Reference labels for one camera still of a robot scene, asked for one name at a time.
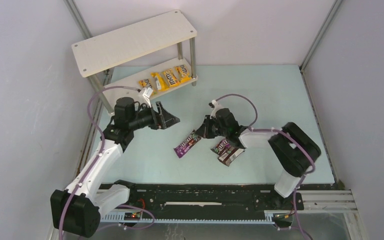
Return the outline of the purple M&M bag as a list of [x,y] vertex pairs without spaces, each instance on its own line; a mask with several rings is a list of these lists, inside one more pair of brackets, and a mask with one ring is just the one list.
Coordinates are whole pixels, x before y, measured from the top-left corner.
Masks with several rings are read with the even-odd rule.
[[221,156],[228,148],[230,147],[229,141],[224,138],[219,143],[217,143],[214,147],[212,147],[210,150],[217,154],[218,156]]
[[192,132],[185,138],[185,140],[173,150],[177,157],[180,159],[201,139],[202,137],[196,134],[196,130],[192,130]]

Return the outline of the brown M&M bag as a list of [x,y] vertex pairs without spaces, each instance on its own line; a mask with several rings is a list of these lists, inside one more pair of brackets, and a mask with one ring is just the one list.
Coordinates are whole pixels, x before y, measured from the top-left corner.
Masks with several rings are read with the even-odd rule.
[[221,162],[223,165],[229,167],[231,163],[242,153],[244,153],[245,150],[242,148],[237,148],[230,146],[227,148],[217,159],[219,162]]

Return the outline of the yellow candy bag barcode up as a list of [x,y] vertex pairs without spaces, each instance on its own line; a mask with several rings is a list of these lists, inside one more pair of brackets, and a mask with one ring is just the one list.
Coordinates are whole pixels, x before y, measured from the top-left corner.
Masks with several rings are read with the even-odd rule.
[[156,88],[159,92],[165,92],[169,89],[169,86],[159,72],[151,72],[150,75],[154,78]]

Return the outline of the yellow M&M bag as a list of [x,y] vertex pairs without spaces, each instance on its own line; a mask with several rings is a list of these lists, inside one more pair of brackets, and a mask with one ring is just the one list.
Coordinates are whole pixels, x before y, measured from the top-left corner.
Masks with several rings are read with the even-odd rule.
[[178,73],[179,81],[181,83],[186,83],[192,79],[189,70],[187,69],[187,67],[184,64],[177,65],[174,67],[174,69]]
[[139,80],[138,81],[138,84],[142,87],[142,88],[151,88],[151,89],[154,89],[150,80],[148,78],[146,79],[142,79],[142,80]]
[[180,85],[180,81],[175,76],[172,68],[166,69],[162,72],[163,76],[166,79],[167,85],[169,88],[174,88]]

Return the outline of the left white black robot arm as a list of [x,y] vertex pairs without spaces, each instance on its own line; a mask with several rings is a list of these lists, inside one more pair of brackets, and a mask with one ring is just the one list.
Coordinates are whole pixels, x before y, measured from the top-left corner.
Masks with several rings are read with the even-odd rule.
[[119,98],[114,116],[100,132],[100,142],[92,158],[64,190],[55,190],[50,197],[52,222],[59,237],[65,232],[86,238],[93,236],[102,217],[128,202],[130,188],[126,185],[114,184],[101,194],[98,189],[115,161],[126,151],[136,130],[146,127],[165,130],[179,122],[159,101],[154,109],[151,104],[131,97]]

